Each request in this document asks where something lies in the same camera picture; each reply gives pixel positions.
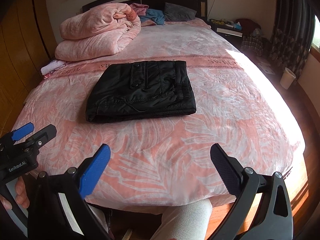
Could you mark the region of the left hand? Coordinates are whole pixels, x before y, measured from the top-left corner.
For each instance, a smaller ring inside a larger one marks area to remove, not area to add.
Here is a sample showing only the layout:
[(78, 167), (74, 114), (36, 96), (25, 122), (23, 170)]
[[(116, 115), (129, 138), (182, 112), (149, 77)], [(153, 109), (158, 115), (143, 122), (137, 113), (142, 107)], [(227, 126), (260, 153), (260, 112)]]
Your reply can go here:
[[(27, 209), (29, 207), (30, 201), (27, 196), (25, 183), (24, 183), (22, 176), (20, 176), (18, 178), (18, 180), (15, 184), (15, 191), (17, 194), (16, 195), (16, 203), (20, 204), (23, 208)], [(3, 204), (3, 206), (6, 210), (12, 209), (12, 205), (8, 200), (6, 200), (3, 196), (0, 196), (0, 199), (1, 199), (1, 203)]]

